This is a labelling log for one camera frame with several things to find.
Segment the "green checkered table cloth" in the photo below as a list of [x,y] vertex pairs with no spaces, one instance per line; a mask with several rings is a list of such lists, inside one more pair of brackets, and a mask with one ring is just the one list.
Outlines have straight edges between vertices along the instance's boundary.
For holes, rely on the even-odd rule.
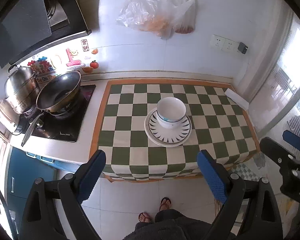
[[[229,84],[170,79],[109,81],[98,110],[91,152],[106,154],[112,180],[147,181],[197,176],[197,153],[207,150],[226,168],[259,151],[245,110],[224,92]],[[157,103],[166,97],[186,106],[181,124],[163,128]]]

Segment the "white wall socket right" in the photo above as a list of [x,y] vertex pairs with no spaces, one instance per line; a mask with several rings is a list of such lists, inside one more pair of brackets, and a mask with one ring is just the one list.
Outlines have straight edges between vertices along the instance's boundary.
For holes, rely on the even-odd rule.
[[239,46],[238,42],[226,39],[222,46],[222,51],[229,52],[229,53],[237,53],[238,46]]

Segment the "glass sliding door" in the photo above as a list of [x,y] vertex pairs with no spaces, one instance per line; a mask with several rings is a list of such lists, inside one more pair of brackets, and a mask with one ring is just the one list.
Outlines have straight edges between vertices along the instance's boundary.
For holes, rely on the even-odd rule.
[[300,20],[296,15],[277,61],[250,103],[249,114],[259,136],[274,127],[300,136]]

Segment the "black induction cooktop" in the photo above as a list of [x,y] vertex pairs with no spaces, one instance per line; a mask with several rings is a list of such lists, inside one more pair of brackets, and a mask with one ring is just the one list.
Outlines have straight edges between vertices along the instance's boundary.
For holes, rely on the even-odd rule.
[[33,136],[61,141],[76,142],[95,85],[81,86],[78,99],[68,112],[44,113],[38,120]]

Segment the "clear plastic bag oranges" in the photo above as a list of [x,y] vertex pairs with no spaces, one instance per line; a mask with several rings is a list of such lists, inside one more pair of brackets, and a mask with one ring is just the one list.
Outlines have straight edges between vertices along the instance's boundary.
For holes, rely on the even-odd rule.
[[166,40],[171,35],[174,10],[172,0],[125,0],[116,21]]

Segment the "black wok pan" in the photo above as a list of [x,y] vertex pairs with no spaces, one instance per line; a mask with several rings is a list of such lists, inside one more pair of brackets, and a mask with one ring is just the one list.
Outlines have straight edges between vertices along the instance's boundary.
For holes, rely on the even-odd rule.
[[40,113],[31,122],[21,142],[23,147],[32,135],[36,123],[45,113],[60,116],[65,115],[74,107],[79,97],[81,73],[73,70],[61,74],[48,82],[39,92],[36,108]]

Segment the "dotted white bowl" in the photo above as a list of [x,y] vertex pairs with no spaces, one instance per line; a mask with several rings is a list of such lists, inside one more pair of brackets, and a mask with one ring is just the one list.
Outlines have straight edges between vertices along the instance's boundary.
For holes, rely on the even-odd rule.
[[178,127],[185,115],[186,106],[178,98],[166,97],[157,103],[157,119],[163,128]]

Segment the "clear plastic bag red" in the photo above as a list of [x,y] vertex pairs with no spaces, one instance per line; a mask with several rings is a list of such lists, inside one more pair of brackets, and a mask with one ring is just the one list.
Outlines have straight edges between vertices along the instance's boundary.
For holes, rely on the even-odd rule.
[[195,29],[196,0],[172,0],[176,9],[173,30],[178,34],[190,34]]

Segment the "pink letter wall decoration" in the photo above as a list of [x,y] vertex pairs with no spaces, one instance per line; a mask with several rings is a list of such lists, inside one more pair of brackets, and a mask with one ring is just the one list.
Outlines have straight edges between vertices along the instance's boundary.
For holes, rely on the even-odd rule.
[[66,54],[67,54],[68,60],[69,60],[69,62],[66,63],[67,67],[79,66],[82,64],[82,61],[77,58],[78,50],[67,48]]

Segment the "orange fruit wall sticker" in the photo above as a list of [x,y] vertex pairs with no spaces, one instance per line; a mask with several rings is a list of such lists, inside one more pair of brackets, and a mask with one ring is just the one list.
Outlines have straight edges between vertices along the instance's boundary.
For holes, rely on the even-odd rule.
[[91,61],[90,62],[90,67],[94,68],[94,69],[97,69],[99,67],[99,64],[98,62],[96,62],[95,60],[94,61]]

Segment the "black plug adapter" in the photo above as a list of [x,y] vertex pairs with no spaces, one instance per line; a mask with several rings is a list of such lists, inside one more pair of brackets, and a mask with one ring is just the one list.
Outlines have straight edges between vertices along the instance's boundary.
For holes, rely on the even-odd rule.
[[240,53],[242,53],[243,55],[245,55],[248,50],[248,46],[246,44],[244,44],[243,42],[239,42],[237,50]]

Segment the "left foot red sandal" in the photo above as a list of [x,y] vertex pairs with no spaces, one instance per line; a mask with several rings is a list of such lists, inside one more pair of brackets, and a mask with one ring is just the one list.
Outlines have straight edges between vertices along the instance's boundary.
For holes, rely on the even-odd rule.
[[142,222],[142,223],[151,223],[152,222],[152,218],[146,212],[140,213],[138,216],[138,219],[139,219],[139,222]]

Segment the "stainless steel steamer pot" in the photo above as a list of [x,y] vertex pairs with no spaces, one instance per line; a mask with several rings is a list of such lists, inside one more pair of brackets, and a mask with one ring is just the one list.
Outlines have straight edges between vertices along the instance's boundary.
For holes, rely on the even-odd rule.
[[17,114],[28,112],[36,103],[40,88],[36,72],[26,66],[16,64],[8,68],[8,79],[4,84],[6,101]]

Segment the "black range hood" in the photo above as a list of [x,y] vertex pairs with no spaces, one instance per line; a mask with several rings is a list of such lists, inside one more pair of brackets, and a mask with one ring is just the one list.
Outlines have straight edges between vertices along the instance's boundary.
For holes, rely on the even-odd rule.
[[90,33],[79,0],[0,0],[0,68]]

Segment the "right foot black sandal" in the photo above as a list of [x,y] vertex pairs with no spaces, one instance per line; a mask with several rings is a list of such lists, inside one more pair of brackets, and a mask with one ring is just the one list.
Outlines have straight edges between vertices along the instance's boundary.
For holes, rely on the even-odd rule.
[[168,210],[171,206],[171,200],[168,197],[164,197],[162,198],[161,202],[160,202],[160,207],[159,207],[159,211],[163,211],[163,210]]

